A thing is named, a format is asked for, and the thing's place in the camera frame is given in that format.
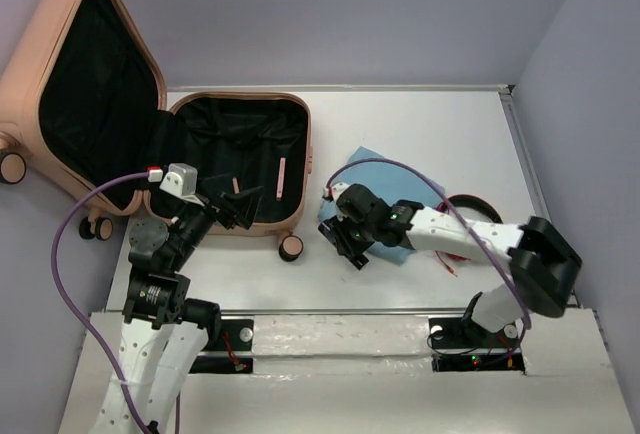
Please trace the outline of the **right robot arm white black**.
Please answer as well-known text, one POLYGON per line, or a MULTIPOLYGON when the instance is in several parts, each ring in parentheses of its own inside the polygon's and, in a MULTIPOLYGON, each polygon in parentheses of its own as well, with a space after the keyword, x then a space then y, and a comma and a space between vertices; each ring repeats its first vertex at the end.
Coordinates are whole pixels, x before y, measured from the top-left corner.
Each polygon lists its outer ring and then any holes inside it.
POLYGON ((544 218, 532 216, 524 224, 467 220, 415 201, 389 205, 361 184, 337 183, 323 197, 336 213, 319 231, 358 269, 368 261, 366 251, 382 244, 452 254, 498 271, 502 284, 474 295, 461 319, 437 332, 441 348, 482 348, 517 321, 529 329, 532 314, 565 314, 582 260, 544 218))

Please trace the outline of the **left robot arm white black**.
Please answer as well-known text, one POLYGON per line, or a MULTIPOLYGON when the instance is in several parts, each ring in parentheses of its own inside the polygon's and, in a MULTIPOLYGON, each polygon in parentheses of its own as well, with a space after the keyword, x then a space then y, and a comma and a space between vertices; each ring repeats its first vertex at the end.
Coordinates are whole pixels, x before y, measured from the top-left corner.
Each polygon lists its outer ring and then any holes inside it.
POLYGON ((261 194, 251 188, 211 198, 188 195, 171 220, 146 217, 131 229, 118 364, 92 432, 166 428, 198 354, 221 337, 219 305, 188 297, 190 281, 181 270, 214 225, 250 228, 261 194))

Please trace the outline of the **red black headphones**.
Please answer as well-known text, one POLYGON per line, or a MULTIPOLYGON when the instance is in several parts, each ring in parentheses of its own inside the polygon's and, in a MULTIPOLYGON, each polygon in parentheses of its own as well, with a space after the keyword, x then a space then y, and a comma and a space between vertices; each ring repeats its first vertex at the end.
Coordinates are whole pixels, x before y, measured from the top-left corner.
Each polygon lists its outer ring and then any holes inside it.
MULTIPOLYGON (((461 208, 465 211, 472 212, 473 214, 476 215, 478 220, 482 220, 486 222, 491 221, 493 223, 498 223, 498 224, 503 223, 502 217, 497 212, 497 210, 493 206, 491 206, 488 202, 486 202, 485 200, 477 196, 470 195, 470 194, 456 194, 456 195, 450 196, 448 200, 452 204, 452 206, 454 206, 455 208, 461 208)), ((438 211, 439 213, 445 213, 445 214, 449 214, 450 212, 449 207, 444 201, 441 201, 437 205, 437 207, 435 207, 435 210, 438 211)), ((447 261, 445 261, 443 257, 444 254, 439 251, 436 251, 435 254, 437 259, 442 264, 442 266, 451 275, 453 275, 454 277, 457 277, 457 274, 455 273, 455 270, 453 269, 453 267, 447 261)), ((468 260, 467 258, 450 254, 450 253, 446 253, 446 257, 451 261, 462 262, 462 261, 468 260)))

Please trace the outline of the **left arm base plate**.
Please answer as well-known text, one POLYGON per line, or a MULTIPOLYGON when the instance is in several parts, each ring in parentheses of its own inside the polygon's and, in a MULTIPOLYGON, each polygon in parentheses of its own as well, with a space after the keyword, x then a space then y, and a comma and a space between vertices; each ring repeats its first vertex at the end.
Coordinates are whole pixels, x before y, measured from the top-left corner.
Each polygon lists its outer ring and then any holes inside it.
POLYGON ((209 341, 194 361, 191 374, 248 375, 253 373, 254 320, 223 318, 219 336, 209 341))

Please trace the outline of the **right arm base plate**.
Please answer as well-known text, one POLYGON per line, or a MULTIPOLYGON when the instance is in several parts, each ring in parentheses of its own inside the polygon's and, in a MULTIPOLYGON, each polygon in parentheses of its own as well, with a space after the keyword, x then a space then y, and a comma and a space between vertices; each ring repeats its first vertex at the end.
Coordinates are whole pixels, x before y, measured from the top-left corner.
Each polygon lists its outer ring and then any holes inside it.
POLYGON ((435 317, 428 328, 426 344, 436 373, 526 371, 518 323, 492 333, 459 317, 435 317))

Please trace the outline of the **pink hard-shell suitcase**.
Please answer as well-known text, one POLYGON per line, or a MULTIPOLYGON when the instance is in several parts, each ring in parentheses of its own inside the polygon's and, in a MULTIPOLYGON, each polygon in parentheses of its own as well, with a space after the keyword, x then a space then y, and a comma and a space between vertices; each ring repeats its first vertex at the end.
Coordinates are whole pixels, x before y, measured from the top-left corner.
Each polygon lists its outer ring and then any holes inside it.
POLYGON ((288 93, 197 92, 167 101, 162 73, 122 0, 40 0, 1 77, 1 180, 35 169, 88 213, 85 239, 140 209, 169 219, 174 197, 130 175, 184 163, 198 192, 262 186, 250 236, 273 235, 294 261, 312 170, 311 113, 288 93), (275 199, 278 163, 284 193, 275 199))

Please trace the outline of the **light blue cloth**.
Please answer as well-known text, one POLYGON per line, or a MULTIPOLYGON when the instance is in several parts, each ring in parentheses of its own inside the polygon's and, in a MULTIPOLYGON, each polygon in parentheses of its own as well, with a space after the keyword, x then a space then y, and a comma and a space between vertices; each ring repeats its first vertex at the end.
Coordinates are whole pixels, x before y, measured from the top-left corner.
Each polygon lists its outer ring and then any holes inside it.
MULTIPOLYGON (((347 163, 374 158, 384 159, 384 156, 361 146, 351 155, 347 163)), ((339 182, 364 185, 388 205, 406 199, 435 208, 441 202, 441 197, 426 183, 395 164, 361 163, 338 174, 331 181, 331 185, 339 182)), ((335 215, 335 205, 332 202, 323 201, 318 213, 318 221, 326 221, 335 215)), ((413 252, 402 247, 386 247, 381 243, 374 244, 367 251, 368 254, 395 265, 404 264, 413 252)))

